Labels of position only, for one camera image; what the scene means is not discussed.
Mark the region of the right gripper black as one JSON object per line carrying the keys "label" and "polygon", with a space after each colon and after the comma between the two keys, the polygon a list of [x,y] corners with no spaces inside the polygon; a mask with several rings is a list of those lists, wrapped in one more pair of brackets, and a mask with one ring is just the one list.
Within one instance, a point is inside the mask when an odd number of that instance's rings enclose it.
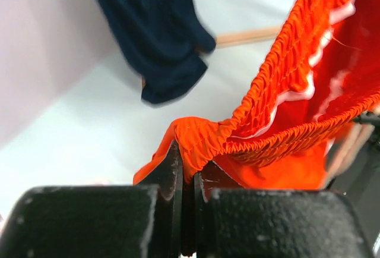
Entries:
{"label": "right gripper black", "polygon": [[352,166],[356,166],[350,185],[343,191],[354,204],[358,203],[370,180],[379,172],[379,115],[375,112],[360,114],[352,120],[352,127],[328,165],[326,189],[329,190],[336,178]]}

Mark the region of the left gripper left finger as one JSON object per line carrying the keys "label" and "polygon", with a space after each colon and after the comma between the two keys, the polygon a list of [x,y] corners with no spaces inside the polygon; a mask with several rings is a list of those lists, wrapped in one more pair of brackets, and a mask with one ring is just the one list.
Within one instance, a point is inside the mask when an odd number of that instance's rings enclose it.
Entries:
{"label": "left gripper left finger", "polygon": [[182,160],[172,143],[137,185],[26,191],[1,234],[1,257],[179,257],[181,208]]}

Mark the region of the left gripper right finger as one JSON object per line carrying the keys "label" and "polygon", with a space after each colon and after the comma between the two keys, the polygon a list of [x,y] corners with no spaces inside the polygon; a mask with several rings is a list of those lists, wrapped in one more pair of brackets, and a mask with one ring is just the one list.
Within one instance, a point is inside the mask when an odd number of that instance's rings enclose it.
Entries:
{"label": "left gripper right finger", "polygon": [[198,257],[372,257],[347,199],[245,189],[215,163],[195,175]]}

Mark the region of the orange shorts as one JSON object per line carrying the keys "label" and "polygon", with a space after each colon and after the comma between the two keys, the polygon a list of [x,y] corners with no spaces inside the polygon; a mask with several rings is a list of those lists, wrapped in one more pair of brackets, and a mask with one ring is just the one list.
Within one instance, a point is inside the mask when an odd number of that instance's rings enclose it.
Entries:
{"label": "orange shorts", "polygon": [[186,181],[209,161],[246,188],[316,190],[325,152],[379,103],[379,0],[296,0],[231,118],[173,121],[140,183],[179,145]]}

